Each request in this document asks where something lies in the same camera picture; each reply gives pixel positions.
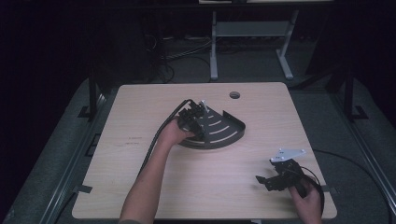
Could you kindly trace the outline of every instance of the person's left hand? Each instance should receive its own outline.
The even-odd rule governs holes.
[[[183,139],[187,137],[193,137],[194,133],[192,132],[185,132],[178,128],[177,125],[178,117],[174,117],[164,128],[163,131],[160,133],[158,137],[158,143],[163,143],[172,147],[176,144],[179,144]]]

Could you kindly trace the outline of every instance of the gray carpet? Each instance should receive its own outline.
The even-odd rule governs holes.
[[[304,72],[309,64],[315,43],[292,42],[287,58],[294,80],[286,80],[276,59],[275,49],[282,39],[263,40],[254,43],[240,42],[232,50],[219,54],[219,80],[217,82],[268,82],[280,81],[293,86],[309,78]],[[191,41],[168,41],[168,55],[176,54],[199,43]],[[169,62],[175,71],[173,82],[195,83],[209,80],[208,52],[194,54],[193,57]],[[375,106],[368,91],[356,81],[354,92],[355,105],[361,105],[369,119],[356,120],[354,124],[346,121],[340,113],[342,93],[331,95],[324,90],[324,78],[303,91],[290,91],[304,129],[312,148],[326,150],[349,157],[368,169],[360,144],[357,143],[350,126],[357,128],[367,145],[373,151],[389,181],[396,186],[396,131]],[[152,84],[161,83],[155,79]],[[82,144],[81,138],[94,138],[105,125],[117,89],[106,95],[106,101],[99,108],[100,113],[89,123],[87,119],[78,118],[79,110],[88,105],[88,82],[81,84],[75,96],[66,108],[56,130],[49,139],[35,169],[26,180],[17,200],[11,208],[12,213],[7,224],[40,223],[52,195],[58,189],[58,183],[64,176],[70,159],[76,148]],[[319,166],[332,189],[332,197],[338,210],[336,218],[325,223],[387,223],[387,210],[384,200],[373,181],[358,167],[348,161],[331,155],[316,153]],[[91,158],[81,156],[76,161],[76,169],[70,175],[70,184],[64,188],[60,204],[54,212],[59,216],[57,223],[117,223],[117,220],[77,220],[71,216],[76,196],[72,189],[82,183]],[[301,223],[299,220],[264,220],[263,223]]]

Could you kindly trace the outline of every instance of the wooden table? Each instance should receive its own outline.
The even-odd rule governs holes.
[[[230,92],[238,91],[239,99]],[[286,86],[282,83],[210,83],[122,86],[73,209],[75,218],[118,218],[149,144],[186,99],[205,100],[245,122],[236,143],[212,150],[176,146],[169,155],[156,218],[297,218],[290,194],[267,191],[255,175],[277,175],[269,159],[282,148],[304,148],[295,159],[325,184]],[[329,193],[323,217],[336,216]]]

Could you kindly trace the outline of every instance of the dark background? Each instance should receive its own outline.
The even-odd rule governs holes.
[[[323,27],[307,73],[341,62],[396,126],[396,10],[388,2],[336,5],[324,27],[309,20],[315,13],[309,10],[297,21],[294,39],[315,40]],[[164,34],[208,35],[197,13],[207,14],[164,13]],[[150,18],[143,20],[144,31],[155,33],[158,24]],[[153,78],[155,60],[146,53],[140,19],[139,13],[108,11],[89,1],[1,1],[1,220],[89,74],[95,74],[102,91]]]

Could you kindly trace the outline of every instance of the hand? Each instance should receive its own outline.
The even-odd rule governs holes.
[[[297,214],[304,224],[321,224],[320,195],[313,185],[305,180],[301,183],[306,189],[306,197],[302,198],[295,187],[289,188]]]
[[[194,133],[192,132],[184,132],[178,128],[177,125],[178,117],[174,117],[160,133],[158,137],[157,143],[166,144],[169,147],[172,147],[176,144],[179,144],[183,139],[187,137],[193,137]]]

